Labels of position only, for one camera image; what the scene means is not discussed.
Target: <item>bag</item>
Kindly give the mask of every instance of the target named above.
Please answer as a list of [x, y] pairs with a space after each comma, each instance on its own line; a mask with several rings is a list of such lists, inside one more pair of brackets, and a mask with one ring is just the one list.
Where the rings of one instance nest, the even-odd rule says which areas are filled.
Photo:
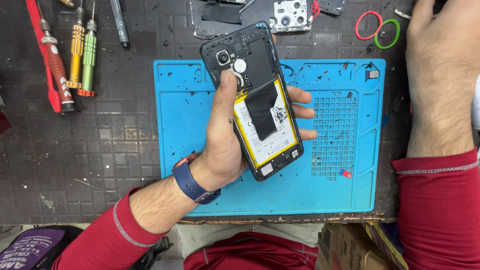
[[128, 270], [150, 270], [153, 264], [160, 260], [165, 252], [172, 246], [173, 244], [170, 243], [168, 237], [162, 237], [159, 242], [149, 248]]
[[82, 231], [60, 225], [26, 230], [0, 253], [0, 270], [49, 270]]

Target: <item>camera lens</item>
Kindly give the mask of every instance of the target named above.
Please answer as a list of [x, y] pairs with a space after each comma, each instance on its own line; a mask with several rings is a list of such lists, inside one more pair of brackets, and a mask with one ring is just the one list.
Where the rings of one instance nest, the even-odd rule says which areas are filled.
[[287, 25], [289, 25], [289, 24], [290, 24], [290, 18], [288, 18], [288, 17], [283, 17], [283, 18], [282, 18], [282, 25], [283, 25], [283, 26], [287, 26]]
[[221, 52], [219, 55], [218, 55], [218, 61], [221, 63], [221, 64], [225, 64], [226, 62], [228, 62], [228, 55], [224, 52]]

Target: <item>wristwatch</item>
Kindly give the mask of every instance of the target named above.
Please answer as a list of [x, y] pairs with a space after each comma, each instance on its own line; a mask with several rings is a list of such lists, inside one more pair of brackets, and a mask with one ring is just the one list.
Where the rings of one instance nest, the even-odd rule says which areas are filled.
[[194, 153], [181, 159], [173, 166], [172, 173], [175, 176], [180, 189], [190, 199], [194, 200], [194, 202], [198, 204], [209, 204], [220, 196], [220, 189], [213, 192], [204, 190], [195, 181], [190, 173], [190, 168], [188, 167], [188, 165], [200, 155], [201, 153]]

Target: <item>red long-sleeve shirt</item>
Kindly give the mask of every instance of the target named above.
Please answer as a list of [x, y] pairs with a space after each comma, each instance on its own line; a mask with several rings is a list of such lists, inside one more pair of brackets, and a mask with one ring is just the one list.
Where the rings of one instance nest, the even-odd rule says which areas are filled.
[[[392, 164], [399, 173], [399, 225], [410, 270], [480, 269], [476, 150]], [[127, 269], [162, 236], [143, 230], [123, 198], [65, 249], [53, 269]], [[191, 254], [184, 268], [313, 270], [317, 253], [317, 248], [276, 236], [239, 233]]]

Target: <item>cardboard box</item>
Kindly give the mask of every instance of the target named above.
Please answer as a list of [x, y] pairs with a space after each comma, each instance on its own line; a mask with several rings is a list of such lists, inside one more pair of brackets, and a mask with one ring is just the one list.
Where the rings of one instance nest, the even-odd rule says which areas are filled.
[[318, 246], [318, 270], [390, 270], [360, 224], [327, 224]]

